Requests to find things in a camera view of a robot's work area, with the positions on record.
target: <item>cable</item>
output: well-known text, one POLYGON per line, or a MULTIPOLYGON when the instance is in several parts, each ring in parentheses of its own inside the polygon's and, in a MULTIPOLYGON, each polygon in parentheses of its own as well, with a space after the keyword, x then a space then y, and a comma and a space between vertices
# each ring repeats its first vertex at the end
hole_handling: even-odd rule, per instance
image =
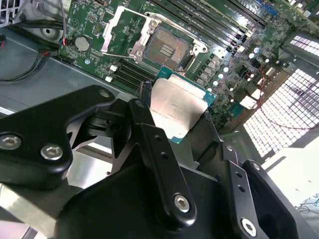
POLYGON ((273 123, 273 124, 275 124, 275 125, 277 125, 277 126, 279 126, 279 127, 287 128, 287 129, 311 130, 311 129, 318 128, 319 125, 314 126, 314 127, 309 127, 309 128, 301 128, 301 127, 298 128, 298 127, 290 127, 290 126, 282 125, 282 124, 279 124, 279 123, 273 121, 272 119, 270 119, 270 118, 265 114, 265 112, 264 112, 264 110, 263 110, 263 108, 262 108, 262 97, 261 97, 262 94, 261 94, 261 93, 262 93, 262 90, 263 90, 263 88, 264 88, 264 82, 266 81, 266 78, 265 78, 265 74, 264 74, 264 69, 263 69, 263 67, 261 66, 260 69, 261 69, 261 72, 262 72, 262 79, 263 79, 263 81, 262 81, 261 87, 260 87, 260 94, 259 94, 259 101, 257 102, 257 109, 260 109, 260 111, 261 111, 262 114, 266 117, 266 119, 267 119, 270 123, 273 123))
POLYGON ((49 28, 63 30, 63 25, 61 22, 50 20, 24 21, 16 23, 15 26, 24 28, 49 28))
POLYGON ((62 44, 65 46, 66 45, 66 19, 65 19, 65 14, 64 14, 64 7, 63 7, 63 0, 60 1, 60 6, 61 6, 61 14, 62 14, 62 24, 63 24, 63 35, 62 35, 62 44))
POLYGON ((43 15, 49 16, 50 18, 53 18, 53 19, 55 19, 55 20, 57 20, 57 21, 60 21, 60 22, 63 21, 63 19, 62 19, 62 17, 61 17, 60 15, 54 14, 54 13, 51 13, 51 12, 45 10, 45 9, 44 9, 44 3, 43 3, 43 2, 40 2, 40 3, 38 4, 37 9, 38 9, 38 11, 39 11, 40 13, 42 13, 43 15))
POLYGON ((46 61, 49 59, 50 53, 49 52, 44 52, 44 53, 38 53, 33 65, 25 72, 21 73, 18 76, 15 76, 10 79, 0 79, 0 84, 1 85, 11 85, 15 83, 22 82, 35 74, 37 74, 44 66, 46 61))
POLYGON ((30 0, 25 0, 24 3, 22 3, 21 7, 19 8, 18 12, 16 13, 15 17, 13 18, 13 22, 18 20, 25 9, 25 7, 30 3, 30 0))
POLYGON ((44 46, 46 48, 52 49, 52 50, 57 50, 59 48, 59 45, 47 40, 44 40, 42 38, 39 38, 36 35, 33 35, 32 33, 28 32, 27 30, 24 30, 23 28, 16 26, 16 25, 8 25, 7 28, 10 28, 11 30, 27 37, 30 38, 32 41, 35 41, 36 43, 40 44, 41 46, 44 46))

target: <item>perforated metal panel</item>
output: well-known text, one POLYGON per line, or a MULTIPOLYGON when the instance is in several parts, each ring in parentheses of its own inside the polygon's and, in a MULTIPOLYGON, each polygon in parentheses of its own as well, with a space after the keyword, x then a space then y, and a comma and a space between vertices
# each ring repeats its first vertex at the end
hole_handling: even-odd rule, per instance
POLYGON ((0 27, 12 23, 24 0, 0 0, 0 27))
POLYGON ((244 124, 261 157, 296 142, 319 123, 319 81, 302 70, 295 73, 244 124))
POLYGON ((294 39, 290 42, 292 45, 297 46, 307 52, 310 52, 316 56, 319 56, 319 43, 307 39, 302 36, 295 36, 294 39))

